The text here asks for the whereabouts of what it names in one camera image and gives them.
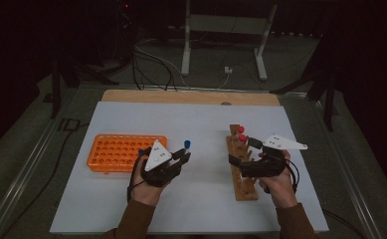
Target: blue cap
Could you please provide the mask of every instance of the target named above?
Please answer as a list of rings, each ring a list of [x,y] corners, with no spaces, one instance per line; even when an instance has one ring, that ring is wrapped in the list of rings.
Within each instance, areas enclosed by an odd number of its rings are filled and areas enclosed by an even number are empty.
[[[190,140],[184,141],[184,148],[190,148]]]

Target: person's right hand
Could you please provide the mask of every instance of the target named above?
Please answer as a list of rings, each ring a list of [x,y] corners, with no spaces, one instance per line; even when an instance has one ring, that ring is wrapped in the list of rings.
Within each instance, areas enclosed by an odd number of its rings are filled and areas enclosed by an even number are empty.
[[[284,158],[289,162],[290,154],[283,150]],[[259,185],[264,189],[269,189],[271,197],[276,208],[288,208],[298,204],[290,178],[290,172],[287,168],[278,175],[273,177],[260,177]]]

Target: dark background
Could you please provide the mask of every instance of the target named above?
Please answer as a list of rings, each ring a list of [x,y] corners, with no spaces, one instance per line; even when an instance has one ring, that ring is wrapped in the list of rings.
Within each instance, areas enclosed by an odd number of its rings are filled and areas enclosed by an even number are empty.
[[[36,84],[51,74],[57,46],[83,63],[101,65],[101,46],[106,44],[100,36],[119,25],[115,2],[98,2],[0,1],[0,138],[39,94]],[[159,38],[168,38],[167,26],[184,24],[184,1],[126,2],[132,27],[147,28]],[[192,12],[267,13],[243,10],[252,1],[242,3],[197,0]],[[253,9],[268,9],[260,4],[262,8]],[[387,176],[387,0],[281,1],[273,32],[320,38],[306,72],[335,69],[336,89],[344,93]],[[118,54],[126,57],[127,51]]]

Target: white board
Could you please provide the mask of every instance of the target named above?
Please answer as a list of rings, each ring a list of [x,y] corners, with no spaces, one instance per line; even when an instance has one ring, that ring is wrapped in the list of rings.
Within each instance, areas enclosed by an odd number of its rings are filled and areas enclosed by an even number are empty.
[[[159,134],[169,151],[191,141],[191,157],[163,191],[149,233],[252,233],[278,231],[271,197],[257,185],[259,200],[236,201],[226,136],[229,125],[265,140],[276,133],[295,140],[283,107],[99,102],[50,231],[102,233],[116,227],[126,206],[129,173],[93,172],[87,159],[99,133]],[[297,199],[315,231],[328,227],[299,150]]]

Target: person's left hand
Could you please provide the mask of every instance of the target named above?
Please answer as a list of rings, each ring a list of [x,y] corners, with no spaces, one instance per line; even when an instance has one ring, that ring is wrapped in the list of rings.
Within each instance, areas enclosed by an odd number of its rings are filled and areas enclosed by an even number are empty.
[[[132,185],[136,185],[137,183],[140,183],[144,180],[140,175],[140,171],[145,159],[146,157],[141,158],[137,164],[137,167],[134,169]],[[162,187],[155,187],[147,184],[147,182],[144,181],[133,187],[131,190],[131,199],[146,205],[156,207],[159,201],[159,197],[167,185],[168,184],[165,184]]]

